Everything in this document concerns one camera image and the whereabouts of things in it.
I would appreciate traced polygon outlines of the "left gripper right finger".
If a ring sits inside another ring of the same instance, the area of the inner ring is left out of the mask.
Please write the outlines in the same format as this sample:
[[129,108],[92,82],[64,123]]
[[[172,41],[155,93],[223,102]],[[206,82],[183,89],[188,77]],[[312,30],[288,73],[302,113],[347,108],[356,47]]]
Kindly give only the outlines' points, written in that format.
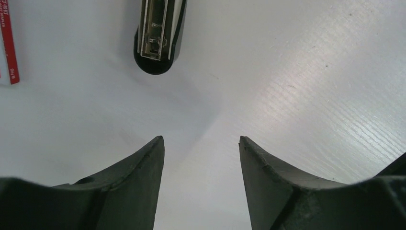
[[240,162],[254,230],[403,230],[406,157],[354,184],[327,180],[271,155],[248,137]]

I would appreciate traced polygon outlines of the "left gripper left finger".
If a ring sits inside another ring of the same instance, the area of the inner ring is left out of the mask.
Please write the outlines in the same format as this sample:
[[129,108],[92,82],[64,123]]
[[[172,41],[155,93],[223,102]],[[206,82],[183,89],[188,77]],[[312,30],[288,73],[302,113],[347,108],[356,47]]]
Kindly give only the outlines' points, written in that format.
[[0,180],[3,230],[151,230],[162,171],[164,139],[74,184],[45,186]]

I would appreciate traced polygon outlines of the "black and beige stapler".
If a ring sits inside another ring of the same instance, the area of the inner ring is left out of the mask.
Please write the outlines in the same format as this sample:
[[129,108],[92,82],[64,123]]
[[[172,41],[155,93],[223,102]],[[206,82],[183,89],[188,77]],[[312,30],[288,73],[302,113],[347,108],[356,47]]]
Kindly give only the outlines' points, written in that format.
[[180,53],[187,0],[142,0],[134,59],[151,75],[167,72]]

